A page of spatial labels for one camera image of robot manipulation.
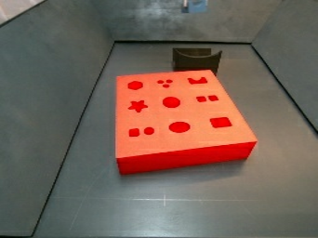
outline red foam block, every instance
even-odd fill
[[[211,71],[116,77],[120,174],[245,159],[256,137]]]

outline gray enclosure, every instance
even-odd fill
[[[112,44],[85,0],[0,29],[0,235],[33,232]]]
[[[252,45],[318,130],[318,1],[284,1]]]
[[[316,129],[318,1],[181,2],[46,0],[0,28],[0,236],[318,236],[318,137],[292,104]],[[120,177],[114,77],[171,71],[192,46],[223,50],[252,155]]]

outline red box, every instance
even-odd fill
[[[256,137],[211,71],[116,77],[120,174],[245,159]]]

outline star-shaped hole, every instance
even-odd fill
[[[128,108],[129,110],[134,110],[136,112],[141,112],[144,108],[148,108],[148,106],[144,104],[144,100],[139,101],[130,101],[132,106]]]

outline gray floor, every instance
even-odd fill
[[[248,160],[120,177],[114,77],[171,71],[171,49],[221,49],[220,82],[253,129]],[[316,236],[318,139],[248,45],[116,44],[36,236]]]

